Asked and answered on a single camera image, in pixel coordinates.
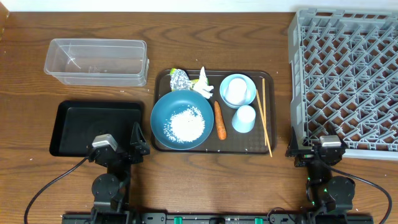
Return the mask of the dark blue plate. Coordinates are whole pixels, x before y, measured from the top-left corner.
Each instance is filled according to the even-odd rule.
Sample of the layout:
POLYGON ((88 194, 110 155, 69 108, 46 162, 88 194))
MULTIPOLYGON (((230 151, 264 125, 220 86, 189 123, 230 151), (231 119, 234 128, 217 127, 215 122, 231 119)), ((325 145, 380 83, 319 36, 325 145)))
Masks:
POLYGON ((194 91, 179 90, 170 92, 158 100, 151 113, 150 126, 152 133, 158 142, 167 148, 183 151, 193 149, 205 142, 212 132, 214 119, 212 107, 207 99, 194 91), (166 135, 163 133, 166 120, 169 119, 173 113, 179 113, 188 108, 188 106, 197 107, 201 111, 205 120, 205 129, 203 134, 193 142, 176 143, 168 140, 166 135))

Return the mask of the white rice pile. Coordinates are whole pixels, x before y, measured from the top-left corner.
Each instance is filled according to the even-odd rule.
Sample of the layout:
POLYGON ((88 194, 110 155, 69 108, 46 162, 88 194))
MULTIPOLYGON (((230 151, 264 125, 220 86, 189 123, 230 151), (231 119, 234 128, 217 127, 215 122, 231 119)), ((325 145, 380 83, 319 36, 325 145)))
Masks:
POLYGON ((201 111, 188 106, 179 113, 173 113, 164 124, 163 133, 167 139, 176 143, 193 142, 204 132, 205 120, 201 111))

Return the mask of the light blue cup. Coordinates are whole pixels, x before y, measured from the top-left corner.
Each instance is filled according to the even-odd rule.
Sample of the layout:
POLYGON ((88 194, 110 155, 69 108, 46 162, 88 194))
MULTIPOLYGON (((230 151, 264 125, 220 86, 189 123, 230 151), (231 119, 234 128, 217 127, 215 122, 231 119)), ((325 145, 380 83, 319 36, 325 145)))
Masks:
POLYGON ((233 128, 239 133, 250 132, 256 121, 256 111, 252 106, 243 105, 237 109, 233 118, 233 128))

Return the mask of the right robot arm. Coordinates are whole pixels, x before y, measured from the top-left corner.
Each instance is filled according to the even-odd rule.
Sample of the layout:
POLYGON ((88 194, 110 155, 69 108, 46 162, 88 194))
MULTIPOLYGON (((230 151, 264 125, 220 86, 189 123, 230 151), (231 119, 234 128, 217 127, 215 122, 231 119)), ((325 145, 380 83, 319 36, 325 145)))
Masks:
POLYGON ((295 167, 307 169, 307 200, 320 213, 343 213, 353 207, 355 182, 349 177, 332 175, 331 168, 339 163, 346 152, 346 143, 337 135, 320 138, 320 144, 311 149, 300 149, 292 130, 285 155, 294 158, 295 167))

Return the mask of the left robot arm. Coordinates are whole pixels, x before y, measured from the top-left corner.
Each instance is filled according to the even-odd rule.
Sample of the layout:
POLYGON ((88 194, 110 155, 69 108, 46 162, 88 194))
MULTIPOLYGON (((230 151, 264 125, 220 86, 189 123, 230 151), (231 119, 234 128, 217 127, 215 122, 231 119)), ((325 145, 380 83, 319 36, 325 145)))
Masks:
POLYGON ((150 154, 140 124, 134 123, 127 146, 118 144, 111 134, 94 138, 87 159, 107 168, 107 173, 98 176, 91 187, 94 209, 104 213, 120 213, 129 201, 131 166, 143 162, 150 154))

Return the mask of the grey dishwasher rack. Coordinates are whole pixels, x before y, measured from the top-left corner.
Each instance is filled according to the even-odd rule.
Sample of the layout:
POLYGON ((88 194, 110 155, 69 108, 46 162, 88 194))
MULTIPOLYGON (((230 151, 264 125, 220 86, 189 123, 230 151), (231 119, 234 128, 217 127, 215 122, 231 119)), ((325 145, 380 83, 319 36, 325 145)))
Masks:
POLYGON ((397 159, 397 13, 301 9, 289 25, 300 149, 333 129, 345 156, 397 159))

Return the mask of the left wooden chopstick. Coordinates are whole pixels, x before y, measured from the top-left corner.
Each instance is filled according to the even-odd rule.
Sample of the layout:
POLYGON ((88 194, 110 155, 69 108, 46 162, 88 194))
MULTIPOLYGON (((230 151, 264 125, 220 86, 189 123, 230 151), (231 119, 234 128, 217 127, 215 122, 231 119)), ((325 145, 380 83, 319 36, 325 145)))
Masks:
POLYGON ((259 97, 258 90, 256 90, 256 99, 257 99, 257 104, 258 104, 260 115, 261 115, 261 121, 262 121, 263 130, 264 130, 264 143, 265 143, 265 145, 266 145, 266 147, 267 147, 267 149, 269 151, 270 157, 272 157, 271 146, 270 146, 269 137, 268 137, 268 133, 267 133, 266 119, 265 119, 264 112, 263 112, 263 109, 262 109, 261 99, 259 97))

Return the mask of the wooden chopstick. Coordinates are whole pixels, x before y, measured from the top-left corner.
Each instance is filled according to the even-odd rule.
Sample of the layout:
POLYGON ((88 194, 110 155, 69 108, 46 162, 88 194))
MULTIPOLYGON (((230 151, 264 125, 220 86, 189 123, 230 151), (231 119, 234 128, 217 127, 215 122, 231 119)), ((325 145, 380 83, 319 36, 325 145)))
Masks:
POLYGON ((264 115, 264 134, 265 134, 265 140, 267 143, 267 146, 269 146, 269 143, 267 141, 267 121, 266 121, 266 85, 265 85, 265 78, 262 79, 262 106, 263 106, 263 115, 264 115))
POLYGON ((267 149, 269 151, 270 157, 272 157, 271 146, 270 146, 269 137, 268 137, 268 133, 267 133, 266 119, 265 119, 264 112, 263 112, 263 109, 262 109, 261 99, 259 97, 258 90, 256 90, 256 99, 257 99, 257 104, 258 104, 260 115, 261 115, 261 121, 262 121, 263 130, 264 130, 264 143, 265 143, 265 145, 266 145, 266 147, 267 147, 267 149))

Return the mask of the black plastic tray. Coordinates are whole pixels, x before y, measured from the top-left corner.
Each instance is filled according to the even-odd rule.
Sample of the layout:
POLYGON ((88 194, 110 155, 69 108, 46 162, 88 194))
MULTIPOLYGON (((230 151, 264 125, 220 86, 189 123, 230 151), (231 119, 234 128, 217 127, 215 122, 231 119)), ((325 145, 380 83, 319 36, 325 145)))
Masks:
POLYGON ((139 103, 64 101, 59 104, 49 152, 60 157, 85 157, 94 138, 111 134, 128 147, 134 123, 141 123, 139 103))

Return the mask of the dark brown serving tray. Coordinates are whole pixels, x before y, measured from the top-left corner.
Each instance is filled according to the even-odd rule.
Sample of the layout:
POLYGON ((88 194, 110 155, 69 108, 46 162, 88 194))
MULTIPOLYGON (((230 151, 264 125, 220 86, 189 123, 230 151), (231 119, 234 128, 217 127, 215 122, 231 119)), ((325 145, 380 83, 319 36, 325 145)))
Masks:
MULTIPOLYGON (((162 71, 155 81, 155 98, 154 105, 164 95, 172 92, 170 88, 170 70, 162 71)), ((193 149, 177 151, 165 147, 155 139, 153 133, 151 143, 155 149, 162 152, 187 152, 187 153, 222 153, 222 154, 268 154, 269 151, 264 143, 264 130, 259 112, 256 113, 256 121, 253 129, 248 133, 237 132, 232 125, 232 118, 236 109, 229 107, 220 96, 220 84, 224 78, 232 74, 243 74, 248 76, 255 84, 256 90, 259 91, 262 98, 262 79, 265 78, 266 85, 266 120, 267 133, 271 150, 274 150, 277 144, 276 133, 276 115, 275 115, 275 99, 274 99, 274 81, 272 77, 263 71, 217 71, 207 70, 206 75, 210 85, 214 86, 213 96, 208 100, 212 110, 214 110, 214 102, 220 104, 227 137, 225 140, 218 138, 216 125, 213 125, 212 132, 205 140, 193 149)))

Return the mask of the orange carrot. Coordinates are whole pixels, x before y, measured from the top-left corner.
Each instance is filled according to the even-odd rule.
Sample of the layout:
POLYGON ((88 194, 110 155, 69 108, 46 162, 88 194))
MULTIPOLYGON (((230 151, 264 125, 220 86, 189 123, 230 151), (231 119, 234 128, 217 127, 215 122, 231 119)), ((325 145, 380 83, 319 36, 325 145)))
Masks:
POLYGON ((214 103, 214 109, 215 109, 215 123, 216 123, 218 138, 220 140, 225 140, 227 137, 226 128, 222 117, 221 107, 217 101, 215 101, 214 103))

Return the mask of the light blue bowl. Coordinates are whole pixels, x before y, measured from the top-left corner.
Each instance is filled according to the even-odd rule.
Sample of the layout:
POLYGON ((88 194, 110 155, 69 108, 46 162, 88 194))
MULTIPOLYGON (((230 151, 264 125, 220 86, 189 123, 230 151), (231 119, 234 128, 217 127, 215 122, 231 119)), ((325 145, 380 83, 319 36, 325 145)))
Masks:
POLYGON ((234 78, 242 78, 243 80, 245 80, 246 85, 247 85, 246 99, 245 99, 245 102, 241 106, 249 105, 249 104, 251 104, 253 102, 253 100, 256 97, 256 86, 255 86, 254 82, 248 76, 243 75, 243 74, 239 74, 239 73, 228 75, 226 78, 223 79, 223 81, 220 84, 220 96, 221 96, 221 99, 229 107, 237 109, 240 106, 231 105, 225 99, 225 93, 226 93, 226 89, 228 87, 228 83, 234 78))

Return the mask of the right wooden chopstick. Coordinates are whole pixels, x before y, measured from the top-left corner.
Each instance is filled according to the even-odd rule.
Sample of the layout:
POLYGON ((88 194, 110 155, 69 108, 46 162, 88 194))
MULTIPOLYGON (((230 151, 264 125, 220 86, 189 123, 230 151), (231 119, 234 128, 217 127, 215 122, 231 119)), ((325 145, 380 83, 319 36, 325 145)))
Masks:
POLYGON ((269 146, 269 143, 267 141, 267 121, 266 121, 266 85, 265 85, 265 78, 262 79, 262 106, 263 106, 263 115, 264 115, 264 134, 265 134, 265 140, 267 143, 267 146, 269 146))

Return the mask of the crumpled foil wrapper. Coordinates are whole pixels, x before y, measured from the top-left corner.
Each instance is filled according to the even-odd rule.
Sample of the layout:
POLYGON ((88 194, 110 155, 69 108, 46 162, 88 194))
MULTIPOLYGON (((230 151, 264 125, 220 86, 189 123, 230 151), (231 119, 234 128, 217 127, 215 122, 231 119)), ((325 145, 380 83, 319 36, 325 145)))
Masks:
POLYGON ((170 73, 170 88, 172 91, 192 90, 198 79, 191 80, 184 70, 173 68, 170 73))

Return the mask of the crumpled white tissue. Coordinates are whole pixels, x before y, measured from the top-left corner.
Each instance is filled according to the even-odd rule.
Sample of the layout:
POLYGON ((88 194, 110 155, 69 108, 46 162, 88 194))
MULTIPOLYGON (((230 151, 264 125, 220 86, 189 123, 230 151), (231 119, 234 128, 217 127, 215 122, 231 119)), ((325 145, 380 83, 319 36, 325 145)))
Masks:
POLYGON ((209 85, 204 67, 202 67, 200 70, 199 78, 197 80, 192 81, 192 83, 193 83, 192 89, 195 92, 201 94, 206 99, 210 99, 213 96, 213 93, 211 91, 214 89, 214 86, 209 85))

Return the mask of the clear plastic bin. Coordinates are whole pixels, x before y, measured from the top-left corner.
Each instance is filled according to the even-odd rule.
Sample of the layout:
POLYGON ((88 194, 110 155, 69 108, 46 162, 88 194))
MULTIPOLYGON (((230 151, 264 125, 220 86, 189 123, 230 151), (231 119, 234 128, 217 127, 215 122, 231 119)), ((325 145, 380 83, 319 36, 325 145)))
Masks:
POLYGON ((149 58, 143 40, 53 39, 44 72, 65 85, 144 86, 149 58))

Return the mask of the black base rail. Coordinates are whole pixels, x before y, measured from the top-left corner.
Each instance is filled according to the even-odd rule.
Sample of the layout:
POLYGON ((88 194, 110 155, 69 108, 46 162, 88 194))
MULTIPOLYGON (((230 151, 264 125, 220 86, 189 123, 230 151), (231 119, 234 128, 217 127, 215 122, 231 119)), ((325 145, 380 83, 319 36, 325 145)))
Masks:
POLYGON ((122 224, 289 224, 289 223, 373 223, 373 218, 364 215, 320 215, 314 219, 305 215, 272 213, 270 215, 170 215, 143 213, 136 215, 90 215, 64 214, 62 224, 122 223, 122 224))

